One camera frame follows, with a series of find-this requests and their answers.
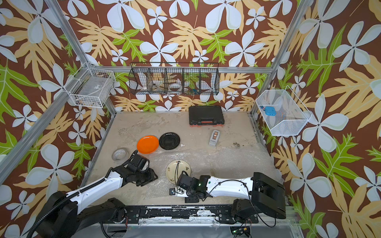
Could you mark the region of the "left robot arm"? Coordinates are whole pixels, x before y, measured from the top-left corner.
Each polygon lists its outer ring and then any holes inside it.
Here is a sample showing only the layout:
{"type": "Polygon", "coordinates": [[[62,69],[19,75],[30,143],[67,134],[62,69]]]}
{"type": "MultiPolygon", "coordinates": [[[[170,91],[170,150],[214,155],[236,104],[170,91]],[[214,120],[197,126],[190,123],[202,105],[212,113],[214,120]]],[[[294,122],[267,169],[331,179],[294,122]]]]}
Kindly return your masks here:
{"type": "Polygon", "coordinates": [[[96,206],[93,203],[126,184],[139,187],[155,181],[158,176],[149,164],[147,158],[134,153],[122,165],[110,168],[104,177],[85,187],[67,193],[55,192],[38,214],[27,237],[37,233],[42,238],[70,238],[95,223],[122,221],[125,205],[118,199],[111,198],[96,206]]]}

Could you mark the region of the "cream patterned plate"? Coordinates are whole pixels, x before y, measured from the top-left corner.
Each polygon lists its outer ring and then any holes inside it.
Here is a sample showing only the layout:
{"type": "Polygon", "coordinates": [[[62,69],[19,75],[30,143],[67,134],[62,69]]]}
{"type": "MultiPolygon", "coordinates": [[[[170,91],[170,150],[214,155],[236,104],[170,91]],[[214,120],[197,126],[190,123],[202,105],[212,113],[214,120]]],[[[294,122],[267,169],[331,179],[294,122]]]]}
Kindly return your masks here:
{"type": "Polygon", "coordinates": [[[186,161],[172,161],[165,170],[166,178],[170,183],[175,184],[183,171],[185,171],[187,175],[191,175],[191,167],[186,161]]]}

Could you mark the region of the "orange plate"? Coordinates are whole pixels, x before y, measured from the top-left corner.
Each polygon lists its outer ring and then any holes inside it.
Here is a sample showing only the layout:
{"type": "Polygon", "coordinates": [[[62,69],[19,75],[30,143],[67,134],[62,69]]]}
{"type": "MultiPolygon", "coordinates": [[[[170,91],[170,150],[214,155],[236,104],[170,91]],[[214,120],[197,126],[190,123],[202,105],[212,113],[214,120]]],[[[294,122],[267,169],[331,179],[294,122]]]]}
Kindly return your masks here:
{"type": "Polygon", "coordinates": [[[153,135],[142,137],[137,143],[137,150],[141,154],[151,154],[159,147],[159,139],[153,135]]]}

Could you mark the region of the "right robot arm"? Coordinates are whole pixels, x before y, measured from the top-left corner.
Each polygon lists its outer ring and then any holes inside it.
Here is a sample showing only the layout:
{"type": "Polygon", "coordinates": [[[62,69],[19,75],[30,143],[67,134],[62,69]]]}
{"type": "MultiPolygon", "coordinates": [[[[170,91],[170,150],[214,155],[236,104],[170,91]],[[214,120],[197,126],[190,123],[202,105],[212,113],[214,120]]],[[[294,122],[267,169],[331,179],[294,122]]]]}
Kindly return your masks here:
{"type": "Polygon", "coordinates": [[[170,196],[184,197],[186,203],[197,203],[207,198],[234,197],[233,216],[248,219],[264,213],[274,219],[286,218],[285,187],[263,173],[254,172],[242,179],[217,178],[203,175],[192,178],[182,172],[170,196]]]}

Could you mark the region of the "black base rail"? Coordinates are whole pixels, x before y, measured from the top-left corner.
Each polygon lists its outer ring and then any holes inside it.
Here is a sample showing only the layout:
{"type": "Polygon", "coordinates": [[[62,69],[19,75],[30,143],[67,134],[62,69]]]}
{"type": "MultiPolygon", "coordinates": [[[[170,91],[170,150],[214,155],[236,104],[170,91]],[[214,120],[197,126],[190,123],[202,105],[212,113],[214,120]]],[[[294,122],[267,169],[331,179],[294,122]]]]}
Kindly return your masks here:
{"type": "Polygon", "coordinates": [[[171,205],[171,206],[126,206],[124,213],[107,223],[125,225],[143,224],[223,224],[234,225],[236,223],[257,224],[257,214],[244,219],[233,211],[232,204],[222,205],[171,205]]]}

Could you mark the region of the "clear bubble wrap sheet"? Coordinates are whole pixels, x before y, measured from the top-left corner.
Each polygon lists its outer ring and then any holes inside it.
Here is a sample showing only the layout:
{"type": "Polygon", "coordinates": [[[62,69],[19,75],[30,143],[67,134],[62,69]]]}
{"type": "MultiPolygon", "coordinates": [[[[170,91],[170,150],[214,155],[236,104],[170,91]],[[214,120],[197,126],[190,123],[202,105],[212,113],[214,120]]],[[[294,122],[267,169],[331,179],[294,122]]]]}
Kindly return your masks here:
{"type": "Polygon", "coordinates": [[[222,179],[244,179],[254,172],[261,172],[279,183],[284,183],[282,174],[274,165],[274,158],[263,147],[186,149],[181,151],[159,151],[150,155],[150,167],[158,179],[145,186],[140,204],[180,205],[183,197],[170,196],[174,184],[166,177],[168,165],[183,160],[190,166],[191,177],[210,175],[222,179]]]}

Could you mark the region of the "white tape dispenser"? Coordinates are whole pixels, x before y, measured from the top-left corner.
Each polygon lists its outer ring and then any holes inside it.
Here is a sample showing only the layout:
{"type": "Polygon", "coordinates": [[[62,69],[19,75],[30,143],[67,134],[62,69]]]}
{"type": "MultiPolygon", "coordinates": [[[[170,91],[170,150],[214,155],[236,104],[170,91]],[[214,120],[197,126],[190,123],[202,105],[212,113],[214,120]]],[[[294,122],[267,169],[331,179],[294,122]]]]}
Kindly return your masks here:
{"type": "Polygon", "coordinates": [[[220,137],[220,131],[214,130],[209,140],[209,146],[216,147],[220,137]]]}

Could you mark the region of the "blue object in basket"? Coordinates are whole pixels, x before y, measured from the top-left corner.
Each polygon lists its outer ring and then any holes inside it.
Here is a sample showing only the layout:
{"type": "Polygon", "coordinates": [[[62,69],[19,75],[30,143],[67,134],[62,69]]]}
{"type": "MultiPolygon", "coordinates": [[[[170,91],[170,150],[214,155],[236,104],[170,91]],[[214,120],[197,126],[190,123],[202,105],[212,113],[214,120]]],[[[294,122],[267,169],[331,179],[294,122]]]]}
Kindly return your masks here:
{"type": "Polygon", "coordinates": [[[272,106],[265,107],[265,114],[267,116],[275,117],[276,116],[276,110],[272,106]]]}

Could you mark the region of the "black plate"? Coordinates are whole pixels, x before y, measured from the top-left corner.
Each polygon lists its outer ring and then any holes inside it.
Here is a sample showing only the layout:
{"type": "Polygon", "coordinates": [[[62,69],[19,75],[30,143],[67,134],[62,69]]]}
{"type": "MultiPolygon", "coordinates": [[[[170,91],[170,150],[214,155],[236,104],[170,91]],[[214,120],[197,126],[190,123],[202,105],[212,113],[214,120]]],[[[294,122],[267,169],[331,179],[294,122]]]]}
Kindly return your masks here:
{"type": "Polygon", "coordinates": [[[173,150],[179,146],[181,139],[174,132],[167,132],[159,138],[159,146],[164,150],[173,150]]]}

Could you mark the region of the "black plastic case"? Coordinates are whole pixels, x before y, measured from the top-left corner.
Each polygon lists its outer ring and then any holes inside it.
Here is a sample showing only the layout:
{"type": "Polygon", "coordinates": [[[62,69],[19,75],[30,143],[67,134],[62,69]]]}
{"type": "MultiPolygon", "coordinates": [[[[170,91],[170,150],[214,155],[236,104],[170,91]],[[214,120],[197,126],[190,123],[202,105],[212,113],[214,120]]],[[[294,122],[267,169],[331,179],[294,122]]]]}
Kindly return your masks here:
{"type": "Polygon", "coordinates": [[[188,112],[190,126],[218,126],[225,124],[220,106],[191,106],[188,112]]]}

